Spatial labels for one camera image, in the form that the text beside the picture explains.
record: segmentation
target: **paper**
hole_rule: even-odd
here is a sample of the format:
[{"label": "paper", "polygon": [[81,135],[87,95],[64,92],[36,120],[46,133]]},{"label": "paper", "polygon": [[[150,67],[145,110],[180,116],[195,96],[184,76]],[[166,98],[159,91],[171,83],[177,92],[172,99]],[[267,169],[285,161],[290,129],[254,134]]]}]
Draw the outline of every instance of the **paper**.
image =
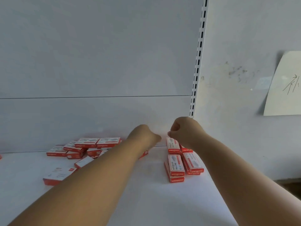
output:
[{"label": "paper", "polygon": [[273,77],[264,116],[301,114],[301,51],[285,53]]}]

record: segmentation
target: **left arm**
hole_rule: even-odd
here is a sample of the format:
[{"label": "left arm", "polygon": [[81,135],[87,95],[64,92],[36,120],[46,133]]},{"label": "left arm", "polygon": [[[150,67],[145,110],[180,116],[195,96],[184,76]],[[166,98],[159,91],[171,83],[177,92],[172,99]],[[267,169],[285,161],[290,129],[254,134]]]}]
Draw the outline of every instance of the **left arm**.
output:
[{"label": "left arm", "polygon": [[139,125],[121,144],[41,196],[9,226],[107,225],[135,162],[160,140],[147,125]]}]

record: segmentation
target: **pile of boxes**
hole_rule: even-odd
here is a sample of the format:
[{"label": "pile of boxes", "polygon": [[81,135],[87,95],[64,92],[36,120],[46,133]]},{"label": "pile of boxes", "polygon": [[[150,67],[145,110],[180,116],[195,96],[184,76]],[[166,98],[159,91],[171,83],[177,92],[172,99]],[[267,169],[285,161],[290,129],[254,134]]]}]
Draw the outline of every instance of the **pile of boxes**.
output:
[{"label": "pile of boxes", "polygon": [[204,167],[198,155],[191,149],[181,146],[173,138],[166,138],[168,159],[164,167],[171,183],[184,182],[185,174],[200,175]]},{"label": "pile of boxes", "polygon": [[81,138],[78,141],[71,141],[65,146],[55,146],[46,152],[47,156],[66,157],[67,159],[79,159],[74,167],[57,167],[49,175],[43,178],[45,185],[55,186],[59,184],[76,170],[82,168],[94,159],[106,153],[112,147],[120,144],[120,137],[114,138]]}]

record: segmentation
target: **hand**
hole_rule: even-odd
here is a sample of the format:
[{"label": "hand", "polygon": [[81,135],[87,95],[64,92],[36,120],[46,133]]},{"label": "hand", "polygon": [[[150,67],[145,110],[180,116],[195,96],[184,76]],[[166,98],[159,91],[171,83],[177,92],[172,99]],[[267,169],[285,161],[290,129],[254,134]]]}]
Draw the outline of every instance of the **hand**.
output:
[{"label": "hand", "polygon": [[127,140],[141,143],[145,151],[147,151],[161,141],[161,136],[153,133],[146,124],[141,124],[133,129]]},{"label": "hand", "polygon": [[189,149],[194,149],[197,141],[202,137],[209,137],[202,126],[189,117],[177,118],[167,135]]}]

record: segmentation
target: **human arm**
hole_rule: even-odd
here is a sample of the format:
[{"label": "human arm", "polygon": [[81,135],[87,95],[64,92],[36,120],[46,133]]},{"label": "human arm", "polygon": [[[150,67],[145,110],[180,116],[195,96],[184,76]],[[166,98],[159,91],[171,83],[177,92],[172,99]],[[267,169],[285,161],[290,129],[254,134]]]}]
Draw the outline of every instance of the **human arm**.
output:
[{"label": "human arm", "polygon": [[45,193],[9,226],[107,225],[135,162],[160,140],[147,125],[139,125],[121,144]]},{"label": "human arm", "polygon": [[239,226],[301,225],[301,201],[209,136],[197,121],[178,118],[168,135],[200,156]]}]

